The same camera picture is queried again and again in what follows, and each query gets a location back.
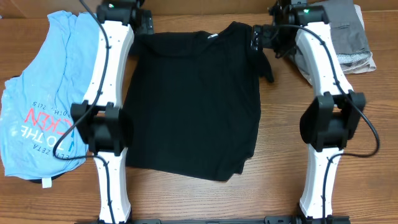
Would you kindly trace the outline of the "black t-shirt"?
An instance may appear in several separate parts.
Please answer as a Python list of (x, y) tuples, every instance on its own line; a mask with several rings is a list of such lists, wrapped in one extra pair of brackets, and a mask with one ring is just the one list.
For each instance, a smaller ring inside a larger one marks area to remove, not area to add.
[(126, 165), (200, 179), (241, 174), (256, 147), (260, 78), (271, 79), (252, 28), (232, 22), (217, 34), (138, 35), (124, 111), (133, 125)]

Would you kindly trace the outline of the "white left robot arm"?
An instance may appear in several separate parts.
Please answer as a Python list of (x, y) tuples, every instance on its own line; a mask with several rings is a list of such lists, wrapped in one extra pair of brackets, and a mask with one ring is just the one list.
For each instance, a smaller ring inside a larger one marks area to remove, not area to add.
[(143, 1), (103, 1), (96, 12), (98, 49), (90, 85), (71, 115), (96, 164), (101, 197), (97, 223), (131, 223), (126, 154), (132, 125), (122, 110), (127, 56), (136, 31), (152, 32)]

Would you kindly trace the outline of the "light blue printed t-shirt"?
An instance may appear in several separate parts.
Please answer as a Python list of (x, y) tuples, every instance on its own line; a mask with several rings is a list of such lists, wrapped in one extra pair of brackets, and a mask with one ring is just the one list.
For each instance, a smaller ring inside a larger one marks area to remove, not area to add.
[(49, 14), (49, 31), (37, 56), (5, 82), (1, 98), (1, 160), (6, 176), (50, 188), (52, 181), (85, 162), (87, 146), (72, 131), (72, 103), (88, 89), (98, 49), (99, 27), (87, 13)]

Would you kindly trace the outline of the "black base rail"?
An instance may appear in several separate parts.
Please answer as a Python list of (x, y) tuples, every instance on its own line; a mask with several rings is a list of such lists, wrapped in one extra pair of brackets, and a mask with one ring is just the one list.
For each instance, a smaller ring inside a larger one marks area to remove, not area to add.
[(310, 219), (300, 216), (268, 216), (262, 219), (221, 219), (221, 220), (160, 220), (141, 219), (126, 222), (127, 224), (350, 224), (349, 217), (328, 217)]

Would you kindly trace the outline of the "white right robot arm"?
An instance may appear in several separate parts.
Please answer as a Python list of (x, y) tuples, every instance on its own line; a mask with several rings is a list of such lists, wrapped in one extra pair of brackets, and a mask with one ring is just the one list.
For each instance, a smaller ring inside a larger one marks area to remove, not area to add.
[(256, 25), (254, 50), (272, 49), (277, 57), (302, 55), (314, 99), (300, 119), (300, 135), (308, 146), (305, 188), (294, 216), (266, 217), (266, 223), (349, 223), (332, 214), (331, 198), (338, 163), (354, 136), (366, 104), (355, 93), (339, 63), (323, 6), (306, 1), (277, 1), (271, 25)]

